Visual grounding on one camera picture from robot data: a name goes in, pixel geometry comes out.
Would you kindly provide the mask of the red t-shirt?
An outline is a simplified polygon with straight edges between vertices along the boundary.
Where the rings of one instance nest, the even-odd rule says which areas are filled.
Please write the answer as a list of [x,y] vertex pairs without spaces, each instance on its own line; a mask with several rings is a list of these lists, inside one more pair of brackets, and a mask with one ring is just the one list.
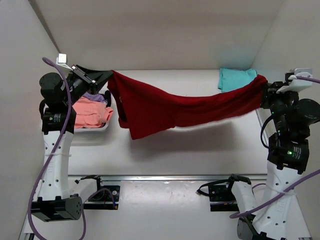
[[121,128],[133,140],[175,127],[192,127],[243,116],[260,108],[267,79],[257,75],[239,89],[212,96],[179,96],[114,71],[107,81]]

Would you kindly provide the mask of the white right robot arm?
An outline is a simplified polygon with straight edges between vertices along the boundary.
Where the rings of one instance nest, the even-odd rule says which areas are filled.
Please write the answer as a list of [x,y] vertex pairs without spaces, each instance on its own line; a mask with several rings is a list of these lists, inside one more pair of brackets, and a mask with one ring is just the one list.
[[305,180],[309,160],[310,125],[320,120],[320,105],[311,99],[300,99],[299,92],[312,85],[306,78],[288,83],[268,84],[263,93],[261,108],[271,115],[263,123],[274,122],[275,133],[264,145],[268,150],[267,179],[257,204],[252,183],[247,177],[231,175],[224,187],[224,195],[236,200],[238,213],[237,236],[241,240],[287,239],[287,217],[294,188]]

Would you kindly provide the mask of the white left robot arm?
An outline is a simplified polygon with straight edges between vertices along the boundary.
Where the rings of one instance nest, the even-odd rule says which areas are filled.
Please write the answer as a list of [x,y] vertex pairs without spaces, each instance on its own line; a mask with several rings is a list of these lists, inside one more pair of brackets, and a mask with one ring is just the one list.
[[105,187],[95,178],[74,183],[68,179],[76,111],[73,105],[85,93],[96,94],[113,75],[111,70],[90,70],[73,65],[68,75],[50,72],[39,80],[43,101],[39,105],[44,140],[44,169],[30,206],[43,222],[78,220],[89,196],[99,199]]

